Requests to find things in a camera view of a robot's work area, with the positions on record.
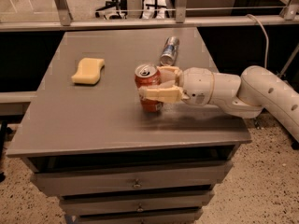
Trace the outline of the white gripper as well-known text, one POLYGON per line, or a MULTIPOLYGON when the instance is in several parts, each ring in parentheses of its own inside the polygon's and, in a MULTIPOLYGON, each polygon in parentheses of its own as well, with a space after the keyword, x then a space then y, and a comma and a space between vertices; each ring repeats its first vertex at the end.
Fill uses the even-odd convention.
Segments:
POLYGON ((214 86, 213 73, 204 68, 189 68, 182 72, 177 66, 159 66, 161 88, 140 87, 142 98, 173 104, 181 100, 187 105, 206 105, 214 86))

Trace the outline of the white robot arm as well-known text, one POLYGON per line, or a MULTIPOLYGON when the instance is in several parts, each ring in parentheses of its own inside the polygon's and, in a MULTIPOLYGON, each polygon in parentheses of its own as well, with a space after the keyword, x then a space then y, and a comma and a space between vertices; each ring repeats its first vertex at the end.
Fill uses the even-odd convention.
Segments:
POLYGON ((141 97, 151 101, 204 106, 253 119, 265 109, 299 142, 299 93, 261 66, 250 66, 239 76, 192 67, 160 67, 161 83, 142 86, 141 97))

